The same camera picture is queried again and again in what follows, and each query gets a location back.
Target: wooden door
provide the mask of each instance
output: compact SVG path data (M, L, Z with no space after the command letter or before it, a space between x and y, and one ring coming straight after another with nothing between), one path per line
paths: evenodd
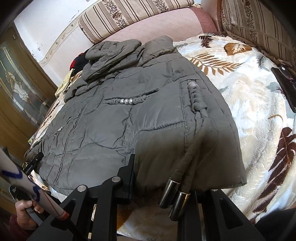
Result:
M55 100L57 87L14 27L0 37L0 145L19 161Z

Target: pillow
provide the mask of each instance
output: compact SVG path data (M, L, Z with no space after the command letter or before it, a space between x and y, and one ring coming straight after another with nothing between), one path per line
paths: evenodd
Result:
M223 0L222 24L232 37L246 39L296 68L296 49L288 32L260 1Z
M201 8L189 7L143 19L112 34L104 41L138 39L144 44L161 35L167 35L173 41L183 41L211 32L217 32L211 17Z
M201 6L214 21L214 24L219 32L223 32L222 18L221 18L221 4L222 0L202 0Z
M79 17L79 26L92 43L98 43L142 19L193 3L194 0L102 0Z

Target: hand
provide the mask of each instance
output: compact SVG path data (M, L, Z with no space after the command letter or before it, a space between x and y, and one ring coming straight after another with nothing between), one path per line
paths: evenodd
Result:
M15 209L17 211L17 223L22 229L35 230L37 228L37 223L30 217L30 215L26 211L26 208L32 206L34 206L36 212L44 212L44 209L40 207L35 200L20 200L15 204Z

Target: fleece blanket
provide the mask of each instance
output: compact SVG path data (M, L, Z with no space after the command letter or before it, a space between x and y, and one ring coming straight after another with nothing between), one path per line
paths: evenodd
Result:
M247 184L223 191L254 223L276 209L290 208L296 201L296 122L271 72L274 63L230 37L202 34L174 46L220 90L237 125ZM36 173L32 179L65 198ZM177 223L168 218L169 209L157 207L160 195L158 190L120 207L118 233L138 240L175 240Z

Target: silver bolt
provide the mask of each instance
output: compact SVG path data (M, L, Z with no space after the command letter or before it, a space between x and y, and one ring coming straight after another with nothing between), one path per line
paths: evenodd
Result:
M111 180L112 180L112 182L117 183L117 182L119 182L121 180L121 178L118 177L118 176L115 176L115 177L112 177Z
M86 190L86 186L85 185L80 185L78 188L77 188L78 192L84 192Z

